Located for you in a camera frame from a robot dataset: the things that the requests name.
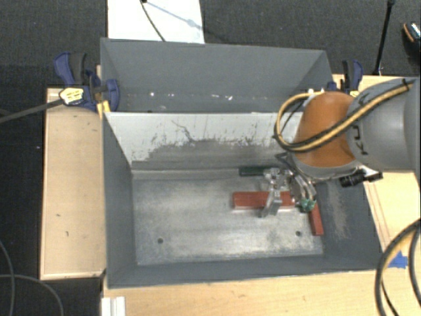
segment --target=black floor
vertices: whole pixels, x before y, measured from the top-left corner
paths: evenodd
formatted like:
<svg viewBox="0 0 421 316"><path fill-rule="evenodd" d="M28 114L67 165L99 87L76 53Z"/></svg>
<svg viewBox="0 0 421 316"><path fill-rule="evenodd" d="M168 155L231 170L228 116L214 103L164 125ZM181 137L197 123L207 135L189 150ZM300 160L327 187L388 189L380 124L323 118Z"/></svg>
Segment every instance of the black floor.
<svg viewBox="0 0 421 316"><path fill-rule="evenodd" d="M205 41L324 49L333 72L341 60L374 69L387 0L200 0ZM0 109L43 102L60 80L52 59L61 51L99 62L106 36L107 0L0 0ZM421 0L396 0L382 61L383 73L420 74L419 54L405 51L401 25L420 23ZM0 240L18 274L37 277L43 170L43 115L0 124ZM0 274L7 265L0 255ZM99 280L54 282L67 316L98 315ZM0 279L0 314L7 314L9 282ZM58 315L54 299L18 282L16 315Z"/></svg>

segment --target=red object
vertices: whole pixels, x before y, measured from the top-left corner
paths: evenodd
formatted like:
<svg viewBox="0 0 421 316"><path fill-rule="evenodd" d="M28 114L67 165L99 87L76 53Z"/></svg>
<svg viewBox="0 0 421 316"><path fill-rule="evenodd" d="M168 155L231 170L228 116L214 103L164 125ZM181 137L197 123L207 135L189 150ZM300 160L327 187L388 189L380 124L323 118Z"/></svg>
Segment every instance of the red object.
<svg viewBox="0 0 421 316"><path fill-rule="evenodd" d="M320 236L324 234L322 217L320 216L320 210L318 204L309 213L311 232L314 236Z"/></svg>
<svg viewBox="0 0 421 316"><path fill-rule="evenodd" d="M266 205L269 192L234 192L232 203L235 209L257 209ZM289 191L281 192L282 206L294 206Z"/></svg>
<svg viewBox="0 0 421 316"><path fill-rule="evenodd" d="M232 194L232 203L234 209L259 209L266 205L269 192L234 192ZM282 206L294 206L291 194L289 191L281 192ZM314 206L309 213L311 232L314 236L321 236L324 234L322 217L318 204Z"/></svg>

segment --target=green object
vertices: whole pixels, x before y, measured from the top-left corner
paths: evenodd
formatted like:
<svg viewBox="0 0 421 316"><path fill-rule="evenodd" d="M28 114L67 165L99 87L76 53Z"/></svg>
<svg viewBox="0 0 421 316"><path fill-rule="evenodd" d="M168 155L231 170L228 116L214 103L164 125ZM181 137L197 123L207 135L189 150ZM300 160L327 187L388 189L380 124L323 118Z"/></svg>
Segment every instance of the green object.
<svg viewBox="0 0 421 316"><path fill-rule="evenodd" d="M314 209L314 206L316 205L316 202L311 199L303 198L300 200L300 209L304 213L308 213Z"/></svg>

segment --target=cable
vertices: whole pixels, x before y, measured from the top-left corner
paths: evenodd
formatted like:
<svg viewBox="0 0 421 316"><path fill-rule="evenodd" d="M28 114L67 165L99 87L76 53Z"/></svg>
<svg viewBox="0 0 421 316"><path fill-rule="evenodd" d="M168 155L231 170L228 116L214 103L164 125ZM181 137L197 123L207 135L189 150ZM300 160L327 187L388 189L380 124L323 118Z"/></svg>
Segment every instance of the cable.
<svg viewBox="0 0 421 316"><path fill-rule="evenodd" d="M418 303L421 306L420 287L418 286L418 282L416 280L416 274L415 274L415 249L416 249L416 244L418 243L418 240L420 239L420 233L421 233L421 226L418 225L418 228L412 238L412 241L409 247L408 266L409 266L409 277L410 277L410 282L412 284L412 289L414 290L416 299L418 300Z"/></svg>
<svg viewBox="0 0 421 316"><path fill-rule="evenodd" d="M60 308L60 315L64 316L63 303L61 302L60 296L57 295L55 290L52 289L52 287L50 287L48 284L46 284L45 282L42 282L41 280L38 280L37 278L30 277L30 276L28 277L26 275L15 274L14 270L13 270L12 261L11 261L11 258L9 256L9 253L7 253L7 250L6 250L5 246L3 245L3 243L1 242L1 240L0 240L0 248L3 251L3 254L5 254L6 262L7 262L7 265L9 267L9 272L10 272L10 274L0 275L0 278L10 278L10 280L11 280L11 307L9 309L9 316L13 316L13 312L14 312L14 301L16 299L16 280L15 280L16 278L19 278L20 280L27 280L27 281L36 282L36 283L42 285L48 291L50 291L50 293L52 293L54 298L57 300L57 303L58 303L59 308Z"/></svg>
<svg viewBox="0 0 421 316"><path fill-rule="evenodd" d="M56 101L48 102L46 104L38 105L37 107L33 107L30 109L26 109L23 111L19 111L18 113L11 113L9 115L0 117L0 124L8 122L13 119L19 119L20 117L31 115L32 113L37 113L39 111L44 111L47 109L51 109L53 107L56 107L58 105L62 105L63 101L61 99L57 99Z"/></svg>
<svg viewBox="0 0 421 316"><path fill-rule="evenodd" d="M376 280L375 280L375 283L374 283L374 293L375 293L375 297L376 297L377 309L378 309L381 316L386 316L386 312L385 312L385 309L384 309L384 306L383 306L383 301L382 301L382 293L380 291L380 288L381 288L382 283L383 283L383 272L385 270L387 262L389 261L390 255L393 253L393 251L395 250L397 245L404 238L406 238L409 234L411 234L417 228L419 228L419 226L420 226L420 219L418 219L417 221L415 221L412 224L410 224L409 226L407 226L406 229L404 229L402 232L400 232L391 241L391 243L388 245L388 247L386 248L386 250L382 254L382 257L379 260L377 270L376 270Z"/></svg>
<svg viewBox="0 0 421 316"><path fill-rule="evenodd" d="M162 42L166 42L164 37L162 36L162 34L159 32L158 28L155 26L155 24L153 23L151 17L149 16L149 13L147 12L145 5L143 4L142 0L139 0L140 5L142 6L143 12L145 13L149 23L151 24L151 26L153 27L153 29L155 30L155 32L158 34L158 36L160 37Z"/></svg>
<svg viewBox="0 0 421 316"><path fill-rule="evenodd" d="M405 93L410 90L412 87L414 81L410 81L409 83L406 83L405 80L403 80L403 84L400 86L397 86L395 88L392 88L390 90L387 90L380 95L377 95L375 98L371 99L366 104L356 108L354 111L352 111L349 115L347 115L345 118L340 120L339 122L335 123L332 127L320 132L317 135L314 135L306 140L303 140L302 142L298 143L288 143L284 140L284 138L281 135L280 132L280 119L282 115L284 114L285 110L293 103L296 102L299 99L306 99L310 97L311 95L320 95L322 92L315 92L312 94L309 93L300 93L298 95L295 95L288 99L280 108L278 112L278 116L276 118L275 123L275 129L276 134L279 138L280 145L286 150L291 152L309 152L314 149L319 148L322 145L325 145L338 137L340 134L344 133L356 120L359 118L367 115L371 110L373 110L375 107L377 107L380 103L387 101L388 99L391 99L395 96L401 95L402 93Z"/></svg>
<svg viewBox="0 0 421 316"><path fill-rule="evenodd" d="M282 134L282 132L284 132L285 127L287 126L289 120L291 119L291 117L298 111L298 109L300 109L300 107L303 105L303 103L305 102L305 100L301 100L298 104L298 106L296 106L296 108L294 110L292 110L292 112L289 114L287 120L285 121L284 125L282 126L282 129L280 130L280 133Z"/></svg>
<svg viewBox="0 0 421 316"><path fill-rule="evenodd" d="M5 274L5 275L0 275L0 278L8 278L8 277L11 277L11 276L12 275ZM38 283L41 286L43 286L45 289L47 289L56 299L57 304L59 305L59 308L60 308L60 315L64 316L64 307L63 307L63 303L61 302L60 296L47 283L45 283L41 280L38 280L37 278L34 278L34 277L30 277L30 276L28 277L26 275L15 274L14 277L19 278L20 280L27 280L27 281Z"/></svg>
<svg viewBox="0 0 421 316"><path fill-rule="evenodd" d="M13 316L14 300L16 297L16 282L15 282L16 275L14 274L14 271L13 271L11 257L7 253L7 250L1 240L0 240L0 248L3 251L3 254L5 254L7 266L9 267L9 272L10 272L10 274L8 275L8 277L11 278L11 308L9 309L9 316Z"/></svg>
<svg viewBox="0 0 421 316"><path fill-rule="evenodd" d="M394 314L394 316L399 316L399 314L397 313L395 307L393 306L392 301L389 299L389 295L387 295L386 287L384 286L384 282L383 281L382 281L382 290L383 290L384 297L386 298L386 302L387 302L390 310L392 310L392 313Z"/></svg>

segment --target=white card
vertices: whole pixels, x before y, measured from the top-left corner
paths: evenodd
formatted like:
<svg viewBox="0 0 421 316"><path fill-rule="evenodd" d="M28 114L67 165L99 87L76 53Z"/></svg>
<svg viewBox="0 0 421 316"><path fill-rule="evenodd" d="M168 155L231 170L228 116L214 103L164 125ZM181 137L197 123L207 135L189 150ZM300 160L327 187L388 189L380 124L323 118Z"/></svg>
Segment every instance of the white card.
<svg viewBox="0 0 421 316"><path fill-rule="evenodd" d="M205 42L199 0L147 0L144 5L166 41ZM108 0L108 37L161 40L139 0Z"/></svg>

